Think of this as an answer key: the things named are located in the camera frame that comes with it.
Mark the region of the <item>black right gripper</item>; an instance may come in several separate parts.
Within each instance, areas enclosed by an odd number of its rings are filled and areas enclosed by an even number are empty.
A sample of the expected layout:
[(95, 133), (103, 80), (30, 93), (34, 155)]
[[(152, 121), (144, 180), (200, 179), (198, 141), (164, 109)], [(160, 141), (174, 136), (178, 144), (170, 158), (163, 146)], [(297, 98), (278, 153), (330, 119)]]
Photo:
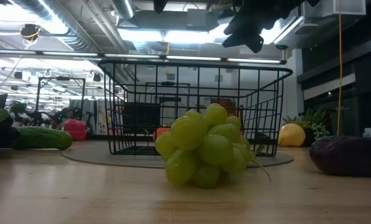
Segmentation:
[[(319, 0), (246, 0), (235, 17), (224, 29), (230, 35), (223, 43), (225, 48), (246, 45), (253, 53), (261, 51), (264, 40), (259, 35), (263, 29), (271, 29), (277, 20), (286, 19), (294, 8), (307, 2), (315, 6)], [(244, 37), (233, 33), (245, 32)]]

